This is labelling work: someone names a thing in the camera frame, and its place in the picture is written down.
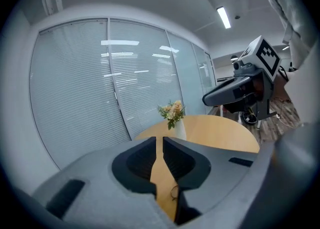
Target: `round wooden table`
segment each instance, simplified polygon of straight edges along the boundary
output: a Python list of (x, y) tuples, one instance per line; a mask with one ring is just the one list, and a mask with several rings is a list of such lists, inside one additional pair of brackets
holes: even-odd
[[(168, 130), (164, 120), (151, 126), (135, 139), (156, 137), (156, 160), (150, 181), (156, 185), (156, 201), (172, 221), (175, 219), (177, 200), (171, 197), (171, 190), (177, 185), (163, 156), (163, 137), (176, 137), (175, 130)], [(256, 138), (241, 124), (215, 115), (187, 115), (183, 118), (186, 140), (209, 147), (258, 153)]]

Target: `window blind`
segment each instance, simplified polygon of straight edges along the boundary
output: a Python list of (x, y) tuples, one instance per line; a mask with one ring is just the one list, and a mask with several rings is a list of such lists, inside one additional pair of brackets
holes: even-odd
[(192, 43), (168, 33), (187, 115), (206, 114), (203, 89)]
[[(196, 55), (197, 64), (200, 72), (203, 94), (206, 94), (216, 86), (214, 71), (211, 65), (211, 61), (210, 59), (208, 60), (208, 55), (205, 53), (205, 51), (200, 47), (198, 47), (197, 45), (194, 45), (194, 44), (192, 45), (194, 48), (194, 52)], [(207, 114), (212, 109), (212, 107), (210, 106), (205, 105), (204, 107), (205, 107), (205, 112)]]
[(39, 135), (62, 169), (82, 155), (129, 141), (115, 97), (106, 20), (69, 23), (38, 36), (30, 99)]
[(111, 20), (110, 46), (121, 111), (131, 136), (163, 120), (157, 105), (181, 100), (173, 54), (164, 30)]

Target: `floor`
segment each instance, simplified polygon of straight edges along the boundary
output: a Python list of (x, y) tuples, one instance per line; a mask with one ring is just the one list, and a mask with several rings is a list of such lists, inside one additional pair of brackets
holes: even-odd
[[(277, 112), (281, 121), (276, 116), (269, 117), (261, 121), (260, 129), (257, 128), (257, 125), (248, 125), (242, 122), (238, 112), (230, 113), (227, 111), (223, 113), (223, 117), (241, 123), (255, 136), (259, 145), (275, 141), (288, 130), (297, 128), (300, 125), (299, 116), (291, 102), (273, 100), (270, 102), (270, 110)], [(220, 108), (215, 107), (211, 114), (220, 116)]]

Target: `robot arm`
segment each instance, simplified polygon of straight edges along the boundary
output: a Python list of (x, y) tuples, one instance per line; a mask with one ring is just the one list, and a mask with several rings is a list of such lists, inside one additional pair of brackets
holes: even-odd
[(233, 63), (234, 76), (205, 94), (203, 103), (224, 105), (231, 113), (252, 110), (258, 120), (275, 115), (269, 113), (269, 101), (280, 62), (272, 46), (259, 36)]

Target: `white vase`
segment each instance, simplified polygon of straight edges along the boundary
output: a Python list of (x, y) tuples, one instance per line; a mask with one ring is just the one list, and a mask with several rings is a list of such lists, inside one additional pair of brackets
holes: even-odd
[(187, 140), (184, 121), (181, 119), (174, 125), (175, 137), (182, 140)]

